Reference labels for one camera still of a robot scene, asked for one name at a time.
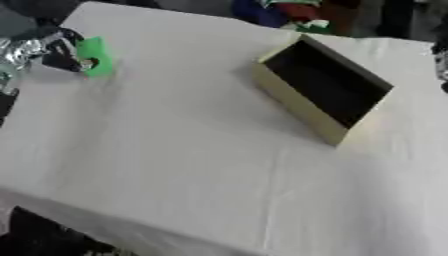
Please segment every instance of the dark fabric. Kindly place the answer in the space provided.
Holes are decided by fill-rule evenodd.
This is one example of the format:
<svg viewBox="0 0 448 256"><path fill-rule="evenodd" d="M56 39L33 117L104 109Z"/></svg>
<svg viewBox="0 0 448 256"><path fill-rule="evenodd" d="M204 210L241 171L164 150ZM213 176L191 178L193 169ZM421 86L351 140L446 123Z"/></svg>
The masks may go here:
<svg viewBox="0 0 448 256"><path fill-rule="evenodd" d="M0 0L11 10L27 17L65 19L80 0Z"/></svg>
<svg viewBox="0 0 448 256"><path fill-rule="evenodd" d="M83 256L115 249L20 207L12 212L9 233L0 236L0 254L5 256Z"/></svg>
<svg viewBox="0 0 448 256"><path fill-rule="evenodd" d="M11 10L36 19L40 26L59 25L82 2L87 0L0 0ZM103 0L106 3L129 4L133 6L160 8L154 0Z"/></svg>
<svg viewBox="0 0 448 256"><path fill-rule="evenodd" d="M385 0L381 11L380 36L408 38L410 35L414 0Z"/></svg>

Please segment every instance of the green cloth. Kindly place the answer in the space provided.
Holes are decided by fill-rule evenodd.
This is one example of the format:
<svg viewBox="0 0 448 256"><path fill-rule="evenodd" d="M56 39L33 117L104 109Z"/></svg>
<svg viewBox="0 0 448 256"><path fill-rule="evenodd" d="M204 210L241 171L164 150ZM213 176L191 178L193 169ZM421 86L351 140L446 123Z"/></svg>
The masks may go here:
<svg viewBox="0 0 448 256"><path fill-rule="evenodd" d="M113 72L112 59L107 55L104 40L101 37L85 39L76 43L76 55L79 59L98 60L98 65L84 71L87 76L104 76Z"/></svg>
<svg viewBox="0 0 448 256"><path fill-rule="evenodd" d="M296 4L310 4L319 7L323 0L258 0L263 7L267 7L273 3L296 3Z"/></svg>

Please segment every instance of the black object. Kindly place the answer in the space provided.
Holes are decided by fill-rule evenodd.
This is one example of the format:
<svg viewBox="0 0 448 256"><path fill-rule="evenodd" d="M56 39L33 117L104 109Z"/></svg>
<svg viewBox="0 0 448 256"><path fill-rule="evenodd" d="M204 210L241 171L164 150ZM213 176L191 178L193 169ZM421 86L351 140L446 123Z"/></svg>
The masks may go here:
<svg viewBox="0 0 448 256"><path fill-rule="evenodd" d="M19 96L19 91L16 91L14 95L0 93L0 127L3 124L5 117L11 112L17 96Z"/></svg>
<svg viewBox="0 0 448 256"><path fill-rule="evenodd" d="M9 233L0 236L0 254L8 256L84 256L115 250L20 207L11 214Z"/></svg>
<svg viewBox="0 0 448 256"><path fill-rule="evenodd" d="M384 0L381 22L376 32L379 36L409 38L414 0Z"/></svg>
<svg viewBox="0 0 448 256"><path fill-rule="evenodd" d="M446 93L448 93L448 82L445 82L442 84L442 90Z"/></svg>
<svg viewBox="0 0 448 256"><path fill-rule="evenodd" d="M388 92L303 40L265 64L346 128L351 128Z"/></svg>

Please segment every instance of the white tablecloth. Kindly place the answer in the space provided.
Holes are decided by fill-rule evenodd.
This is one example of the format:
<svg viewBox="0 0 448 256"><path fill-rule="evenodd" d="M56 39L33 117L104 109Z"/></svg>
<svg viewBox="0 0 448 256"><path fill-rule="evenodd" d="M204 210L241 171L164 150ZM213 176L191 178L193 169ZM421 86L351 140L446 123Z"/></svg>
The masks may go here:
<svg viewBox="0 0 448 256"><path fill-rule="evenodd" d="M316 36L396 86L333 148L252 82L293 32L99 3L65 26L104 37L116 73L34 67L0 129L1 197L141 255L448 254L429 44Z"/></svg>

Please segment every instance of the box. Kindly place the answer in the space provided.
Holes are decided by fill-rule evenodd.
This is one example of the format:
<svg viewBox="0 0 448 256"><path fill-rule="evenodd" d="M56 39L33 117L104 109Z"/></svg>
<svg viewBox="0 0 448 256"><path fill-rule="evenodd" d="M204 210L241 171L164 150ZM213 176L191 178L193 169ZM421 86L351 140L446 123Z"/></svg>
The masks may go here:
<svg viewBox="0 0 448 256"><path fill-rule="evenodd" d="M334 146L393 88L306 35L260 58L254 76L262 89Z"/></svg>

